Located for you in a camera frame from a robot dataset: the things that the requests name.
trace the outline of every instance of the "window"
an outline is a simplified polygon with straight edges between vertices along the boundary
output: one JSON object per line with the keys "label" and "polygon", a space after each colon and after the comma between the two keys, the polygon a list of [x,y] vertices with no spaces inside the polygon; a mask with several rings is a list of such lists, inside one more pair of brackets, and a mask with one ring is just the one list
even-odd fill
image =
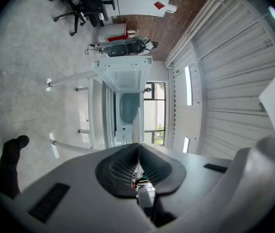
{"label": "window", "polygon": [[192,105],[192,89],[191,89],[191,76],[189,67],[185,67],[186,76],[186,89],[187,89],[187,105]]}
{"label": "window", "polygon": [[183,153],[188,153],[190,139],[185,137]]}
{"label": "window", "polygon": [[166,86],[147,82],[144,93],[144,141],[164,145],[166,120]]}

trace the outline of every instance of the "corrugated wall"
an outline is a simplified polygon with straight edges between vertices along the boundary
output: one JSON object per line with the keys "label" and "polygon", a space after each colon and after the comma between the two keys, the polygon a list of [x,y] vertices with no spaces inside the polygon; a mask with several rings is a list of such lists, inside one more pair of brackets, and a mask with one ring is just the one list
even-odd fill
{"label": "corrugated wall", "polygon": [[[189,43],[173,62],[174,71],[174,129],[172,149],[183,151],[184,139],[190,139],[189,152],[197,148],[201,124],[200,78],[195,63],[195,53]],[[193,105],[187,106],[185,67],[189,66],[193,93]]]}
{"label": "corrugated wall", "polygon": [[275,39],[241,1],[225,1],[193,39],[206,81],[202,155],[232,159],[273,133],[258,96],[275,76]]}

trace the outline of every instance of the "shoe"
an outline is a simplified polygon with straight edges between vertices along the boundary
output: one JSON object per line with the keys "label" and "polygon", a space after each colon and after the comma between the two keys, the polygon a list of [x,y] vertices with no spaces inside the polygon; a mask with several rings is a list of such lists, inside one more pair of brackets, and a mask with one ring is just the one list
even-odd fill
{"label": "shoe", "polygon": [[30,139],[26,135],[20,135],[16,139],[16,142],[17,142],[17,145],[20,147],[20,149],[22,149],[22,148],[25,148],[29,144]]}

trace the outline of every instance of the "office chair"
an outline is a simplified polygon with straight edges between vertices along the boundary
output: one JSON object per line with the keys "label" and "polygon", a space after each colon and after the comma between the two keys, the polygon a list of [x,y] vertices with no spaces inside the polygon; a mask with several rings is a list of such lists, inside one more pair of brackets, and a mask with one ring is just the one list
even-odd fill
{"label": "office chair", "polygon": [[110,0],[110,1],[79,0],[81,4],[78,4],[78,5],[75,5],[71,0],[61,0],[61,1],[62,2],[67,1],[71,6],[71,8],[73,9],[73,12],[59,15],[55,17],[53,20],[57,22],[58,19],[61,17],[75,16],[75,31],[70,33],[71,36],[77,33],[79,19],[82,21],[82,23],[80,24],[81,26],[84,26],[84,24],[86,23],[86,20],[84,19],[82,14],[84,14],[89,18],[89,21],[93,27],[97,27],[101,21],[100,13],[103,14],[105,21],[108,21],[108,15],[105,8],[106,4],[111,4],[113,6],[113,10],[116,9],[114,0]]}

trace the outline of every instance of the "person's leg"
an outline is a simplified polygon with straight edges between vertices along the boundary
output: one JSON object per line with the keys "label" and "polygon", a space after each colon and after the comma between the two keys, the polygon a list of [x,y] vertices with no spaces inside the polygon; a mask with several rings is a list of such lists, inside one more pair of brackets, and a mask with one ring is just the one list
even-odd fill
{"label": "person's leg", "polygon": [[14,199],[19,193],[17,183],[17,163],[20,151],[29,144],[29,138],[25,135],[17,139],[7,141],[2,149],[0,158],[0,193]]}

